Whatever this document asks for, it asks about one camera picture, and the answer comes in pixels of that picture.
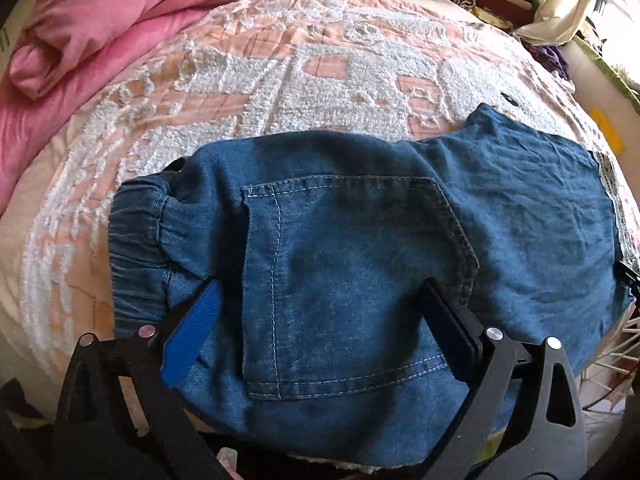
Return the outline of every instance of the window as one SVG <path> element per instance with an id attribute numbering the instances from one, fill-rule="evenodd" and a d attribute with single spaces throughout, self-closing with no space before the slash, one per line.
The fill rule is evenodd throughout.
<path id="1" fill-rule="evenodd" d="M 624 0 L 594 0 L 590 18 L 603 40 L 602 57 L 628 85 L 640 89 L 640 23 L 634 23 Z"/>

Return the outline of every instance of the yellow object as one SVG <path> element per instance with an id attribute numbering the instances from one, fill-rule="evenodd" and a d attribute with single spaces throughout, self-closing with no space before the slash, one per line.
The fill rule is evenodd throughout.
<path id="1" fill-rule="evenodd" d="M 622 142 L 616 129 L 611 126 L 611 123 L 607 119 L 607 116 L 599 108 L 592 108 L 589 111 L 591 119 L 598 125 L 600 131 L 604 134 L 604 138 L 607 139 L 611 151 L 616 155 L 622 153 L 625 149 L 625 143 Z"/>

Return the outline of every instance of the wrinkled denim fabric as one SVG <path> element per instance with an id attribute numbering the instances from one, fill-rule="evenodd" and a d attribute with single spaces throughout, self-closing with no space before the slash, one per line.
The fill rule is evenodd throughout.
<path id="1" fill-rule="evenodd" d="M 109 237 L 118 336 L 222 284 L 220 318 L 175 385 L 194 412 L 367 465 L 424 459 L 466 395 L 422 320 L 424 279 L 511 338 L 560 338 L 574 370 L 630 301 L 591 153 L 487 105 L 419 142 L 209 144 L 125 182 Z"/>

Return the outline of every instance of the denim pocket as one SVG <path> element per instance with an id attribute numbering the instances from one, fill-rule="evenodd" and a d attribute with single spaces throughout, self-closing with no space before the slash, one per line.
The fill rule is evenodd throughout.
<path id="1" fill-rule="evenodd" d="M 256 399 L 398 384 L 446 366 L 416 304 L 466 304 L 478 261 L 430 178 L 308 176 L 245 187 L 242 373 Z"/>

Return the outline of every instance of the bed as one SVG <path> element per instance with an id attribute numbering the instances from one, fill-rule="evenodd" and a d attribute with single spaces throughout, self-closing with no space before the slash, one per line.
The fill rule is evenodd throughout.
<path id="1" fill-rule="evenodd" d="M 311 128 L 426 139 L 480 102 L 594 152 L 638 268 L 640 212 L 614 155 L 513 38 L 449 0 L 241 0 L 133 62 L 20 177 L 0 218 L 0 331 L 28 364 L 28 395 L 51 416 L 78 337 L 113 336 L 108 213 L 124 180 L 221 139 Z M 594 349 L 609 370 L 601 355 L 630 312 Z"/>

